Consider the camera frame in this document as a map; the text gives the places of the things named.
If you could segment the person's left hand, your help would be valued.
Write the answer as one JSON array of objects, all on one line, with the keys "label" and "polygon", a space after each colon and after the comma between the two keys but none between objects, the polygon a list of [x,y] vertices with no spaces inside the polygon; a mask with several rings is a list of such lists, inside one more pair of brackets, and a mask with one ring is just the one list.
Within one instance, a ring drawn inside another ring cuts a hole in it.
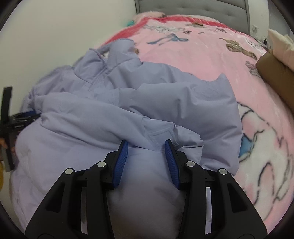
[{"label": "person's left hand", "polygon": [[[14,139],[13,147],[11,148],[11,153],[14,157],[16,157],[15,143],[16,143],[16,139]],[[4,149],[8,148],[8,145],[6,144],[6,141],[4,138],[0,138],[0,144],[1,144],[1,150],[2,150],[2,148],[4,148]],[[3,153],[2,152],[1,152],[1,161],[3,161]]]}]

